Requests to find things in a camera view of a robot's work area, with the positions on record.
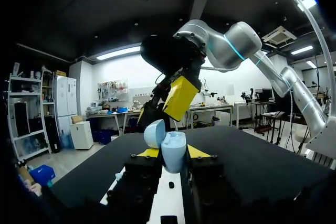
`blue box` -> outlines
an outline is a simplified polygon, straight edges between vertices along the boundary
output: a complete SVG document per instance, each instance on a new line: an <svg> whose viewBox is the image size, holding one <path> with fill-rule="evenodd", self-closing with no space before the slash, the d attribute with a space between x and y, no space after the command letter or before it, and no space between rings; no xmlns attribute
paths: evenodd
<svg viewBox="0 0 336 224"><path fill-rule="evenodd" d="M34 170L29 171L36 183L41 186L52 185L51 180L56 177L54 169L47 165L41 165Z"/></svg>

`white shelf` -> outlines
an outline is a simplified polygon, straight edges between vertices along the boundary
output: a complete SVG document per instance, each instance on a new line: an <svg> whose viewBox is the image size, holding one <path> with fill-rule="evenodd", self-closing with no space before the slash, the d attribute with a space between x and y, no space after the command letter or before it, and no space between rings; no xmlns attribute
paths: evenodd
<svg viewBox="0 0 336 224"><path fill-rule="evenodd" d="M23 77L14 77L14 76L11 76L11 80L16 80L16 81L32 81L32 82L41 82L41 80L38 80L38 79L32 79L32 78L23 78Z"/></svg>
<svg viewBox="0 0 336 224"><path fill-rule="evenodd" d="M34 131L34 132L31 132L31 133L29 133L27 135L14 137L13 140L16 141L16 140L23 139L23 138L29 137L29 136L34 136L34 135L40 134L40 133L44 133L44 130Z"/></svg>
<svg viewBox="0 0 336 224"><path fill-rule="evenodd" d="M27 95L41 95L41 93L39 92L9 92L8 93L9 96L11 97L19 97L19 96L27 96Z"/></svg>
<svg viewBox="0 0 336 224"><path fill-rule="evenodd" d="M26 156L20 157L19 159L20 159L20 160L23 160L23 159L29 159L29 158L31 158L31 157L36 156L37 154L40 154L40 153L42 153L42 152L47 151L47 150L48 150L48 148L43 148L43 149L40 149L40 150L38 150L38 151L36 151L36 152L30 153L30 154L28 154L28 155L26 155Z"/></svg>

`metal shelving unit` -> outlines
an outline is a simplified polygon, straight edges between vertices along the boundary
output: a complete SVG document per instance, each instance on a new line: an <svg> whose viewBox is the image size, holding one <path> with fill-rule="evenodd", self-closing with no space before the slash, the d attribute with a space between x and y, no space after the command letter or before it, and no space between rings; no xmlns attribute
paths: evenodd
<svg viewBox="0 0 336 224"><path fill-rule="evenodd" d="M21 81L21 82L31 82L33 83L37 83L39 85L39 92L12 92L12 82L16 82L16 81ZM7 109L8 109L8 128L9 128L9 135L10 135L10 139L12 141L12 145L14 148L14 152L15 155L17 157L18 160L23 160L23 159L28 159L28 158L32 158L42 152L45 151L49 151L49 153L51 153L51 148L49 145L49 141L48 141L48 136L46 133L46 128L45 128L45 124L44 124L44 120L43 120L43 116L41 117L41 121L42 121L42 130L39 131L34 131L34 132L30 132L29 134L26 135L22 135L22 136L14 136L13 135L13 129L12 129L12 122L11 119L14 118L14 115L11 115L11 102L13 98L24 98L24 97L32 97L32 96L40 96L40 101L41 101L41 96L42 96L42 92L41 92L41 82L42 80L38 80L38 79L32 79L32 78L23 78L23 77L16 77L16 76L12 76L12 74L9 76L9 83L8 83L8 99L7 99ZM27 137L31 137L37 134L43 134L46 144L48 147L45 148L41 148L33 153L29 153L26 154L24 156L19 156L18 150L17 150L17 146L16 146L16 142L18 140L22 140L24 138Z"/></svg>
<svg viewBox="0 0 336 224"><path fill-rule="evenodd" d="M45 80L47 78L45 78L45 76L49 75L50 78L48 78L49 80L47 80L47 85L45 86ZM42 72L42 80L41 80L41 83L42 83L42 89L41 89L41 94L43 94L43 91L46 90L48 94L50 94L51 96L51 100L52 102L48 102L48 101L45 101L43 100L43 96L41 95L41 117L42 117L42 124L43 124L43 127L45 128L46 126L46 123L45 123L45 117L50 117L52 116L55 120L55 125L56 125L56 129L57 129L57 132L58 132L58 127L57 127L57 122L56 122L56 113L55 113L55 99L54 99L54 83L55 83L55 74L52 73L52 75L50 73L47 73L47 72ZM45 113L45 107L48 108L48 111L51 113L50 114L46 114Z"/></svg>

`white cabinet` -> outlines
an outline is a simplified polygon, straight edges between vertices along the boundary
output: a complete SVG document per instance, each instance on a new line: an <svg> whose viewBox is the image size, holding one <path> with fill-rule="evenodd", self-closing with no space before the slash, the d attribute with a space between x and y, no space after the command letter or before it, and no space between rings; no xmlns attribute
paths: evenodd
<svg viewBox="0 0 336 224"><path fill-rule="evenodd" d="M67 100L68 100L68 115L77 114L77 100L76 100L76 79L67 78Z"/></svg>
<svg viewBox="0 0 336 224"><path fill-rule="evenodd" d="M75 149L89 149L93 145L90 122L70 125L71 137Z"/></svg>
<svg viewBox="0 0 336 224"><path fill-rule="evenodd" d="M56 109L57 116L69 115L67 107L67 78L57 76Z"/></svg>

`white refrigerator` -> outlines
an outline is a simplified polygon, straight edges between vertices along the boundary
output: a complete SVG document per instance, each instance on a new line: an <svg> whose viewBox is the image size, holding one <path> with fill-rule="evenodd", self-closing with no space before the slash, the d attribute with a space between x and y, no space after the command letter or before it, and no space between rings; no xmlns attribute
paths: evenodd
<svg viewBox="0 0 336 224"><path fill-rule="evenodd" d="M56 116L58 134L62 148L75 148L70 133L71 117L77 115L76 79L57 76L56 79Z"/></svg>

